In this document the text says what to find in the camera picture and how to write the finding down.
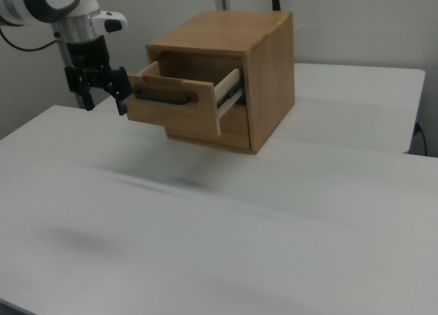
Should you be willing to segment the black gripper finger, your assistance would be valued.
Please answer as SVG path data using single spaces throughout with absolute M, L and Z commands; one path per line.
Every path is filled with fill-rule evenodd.
M 127 97 L 132 94 L 132 87 L 124 66 L 100 65 L 98 87 L 114 98 L 120 116 L 127 113 Z
M 93 110 L 95 105 L 92 95 L 90 94 L 91 86 L 86 76 L 86 72 L 82 68 L 77 68 L 75 66 L 66 66 L 64 72 L 66 74 L 69 90 L 80 97 L 83 107 L 87 111 Z

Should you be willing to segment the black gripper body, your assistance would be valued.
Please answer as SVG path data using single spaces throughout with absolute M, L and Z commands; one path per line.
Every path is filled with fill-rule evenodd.
M 87 42 L 67 43 L 66 46 L 73 66 L 100 68 L 110 65 L 110 55 L 104 36 Z

